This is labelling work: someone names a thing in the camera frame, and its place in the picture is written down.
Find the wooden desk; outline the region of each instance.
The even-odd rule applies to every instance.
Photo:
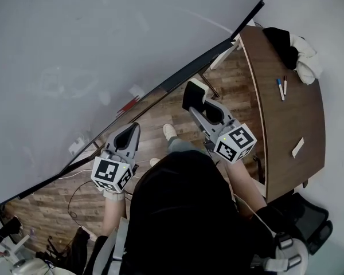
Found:
[[[260,107],[265,147],[266,198],[270,202],[313,176],[325,164],[325,119],[318,80],[301,82],[287,69],[262,32],[246,26],[240,33]],[[276,82],[287,76],[283,102]],[[292,150],[301,138],[296,158]]]

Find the white sneaker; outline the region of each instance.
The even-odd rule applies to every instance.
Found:
[[[161,161],[160,159],[157,158],[151,158],[150,159],[150,166],[153,167],[154,165],[156,165],[159,161]]]
[[[166,123],[165,125],[163,125],[163,133],[167,140],[170,140],[170,138],[177,136],[176,130],[169,123]]]

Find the leg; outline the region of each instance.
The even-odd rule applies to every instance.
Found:
[[[89,234],[79,227],[71,244],[71,249],[68,252],[67,258],[61,268],[69,270],[76,275],[82,275],[85,264],[87,263],[87,243]]]
[[[172,152],[185,152],[185,151],[198,151],[205,154],[205,152],[195,147],[191,142],[181,140],[177,137],[176,130],[171,124],[165,124],[163,126],[163,133],[168,141],[168,153]]]
[[[191,142],[187,142],[185,140],[179,139],[178,137],[174,136],[171,137],[168,141],[168,154],[172,152],[185,152],[185,151],[198,151],[203,153],[203,150],[195,147]]]

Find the desk leg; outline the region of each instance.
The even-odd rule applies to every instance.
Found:
[[[236,42],[231,42],[232,47],[230,47],[227,51],[224,51],[223,53],[219,54],[217,59],[214,60],[214,62],[210,65],[211,70],[215,70],[218,68],[219,65],[239,46],[239,39],[236,38]]]

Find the cable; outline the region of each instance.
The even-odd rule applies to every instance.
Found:
[[[69,203],[68,203],[68,214],[69,214],[69,216],[74,220],[74,222],[77,223],[79,226],[81,226],[81,224],[79,224],[79,223],[75,220],[75,218],[77,218],[78,215],[77,215],[75,212],[70,211],[70,203],[71,203],[71,200],[73,199],[75,193],[76,193],[83,185],[85,185],[85,184],[87,184],[87,183],[89,183],[89,182],[93,182],[93,181],[92,181],[92,180],[89,180],[89,181],[84,182],[83,184],[79,185],[78,188],[74,191],[74,193],[73,193],[73,195],[71,196],[70,201],[69,201]]]
[[[128,192],[127,190],[124,190],[126,194],[130,195],[132,197],[132,194]]]
[[[206,151],[208,152],[210,158],[213,160],[213,157],[212,157],[211,153],[209,152],[209,150],[206,150]]]
[[[251,207],[246,203],[245,200],[241,199],[241,198],[240,198],[238,195],[236,195],[236,194],[233,194],[233,195],[234,195],[237,199],[239,199],[241,202],[243,202],[243,203],[246,205],[247,208],[249,208],[249,210],[259,219],[259,221],[261,221],[261,223],[264,224],[264,225],[266,226],[266,228],[270,231],[270,233],[271,233],[271,235],[272,235],[273,237],[276,236],[276,233],[270,229],[270,227],[269,227],[269,226],[259,217],[259,215],[257,215],[257,214],[254,212],[254,210],[251,209]]]
[[[84,171],[92,171],[92,169],[84,169],[84,170],[81,170],[81,171],[75,173],[74,175],[66,176],[66,177],[61,177],[61,178],[59,178],[59,179],[70,178],[70,177],[73,177],[73,176],[75,176],[75,175],[78,175],[79,173],[82,173],[82,172],[84,172]]]
[[[254,21],[254,23],[259,25],[261,28],[263,28],[263,26],[261,24],[259,24],[258,22]]]

